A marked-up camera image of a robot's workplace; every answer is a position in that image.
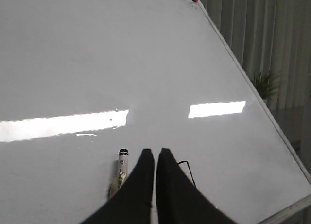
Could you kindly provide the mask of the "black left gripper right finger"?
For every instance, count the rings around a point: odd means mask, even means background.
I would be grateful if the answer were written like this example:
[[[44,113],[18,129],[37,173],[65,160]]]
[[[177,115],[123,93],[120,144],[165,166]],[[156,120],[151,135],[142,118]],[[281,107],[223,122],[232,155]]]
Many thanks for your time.
[[[170,149],[158,157],[155,196],[160,224],[233,224],[187,178]]]

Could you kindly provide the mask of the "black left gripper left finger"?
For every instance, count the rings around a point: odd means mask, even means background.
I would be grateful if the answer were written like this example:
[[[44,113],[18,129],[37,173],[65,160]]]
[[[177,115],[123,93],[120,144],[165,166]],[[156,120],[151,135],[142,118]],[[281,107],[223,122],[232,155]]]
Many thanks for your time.
[[[84,224],[149,224],[155,160],[151,149],[143,149],[131,174],[115,195]]]

